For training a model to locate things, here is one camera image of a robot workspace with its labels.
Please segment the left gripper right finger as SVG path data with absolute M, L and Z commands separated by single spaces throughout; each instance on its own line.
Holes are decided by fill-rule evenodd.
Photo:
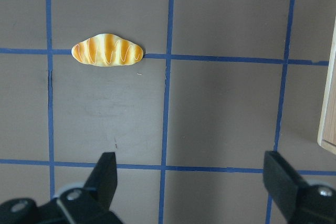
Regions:
M 335 223 L 335 189 L 307 182 L 276 151 L 264 153 L 263 183 L 287 223 Z

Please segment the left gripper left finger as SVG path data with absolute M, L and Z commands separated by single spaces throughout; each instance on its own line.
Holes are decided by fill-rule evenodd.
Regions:
M 118 184 L 114 152 L 103 153 L 82 187 L 38 206 L 31 198 L 1 204 L 1 223 L 122 223 L 110 206 Z

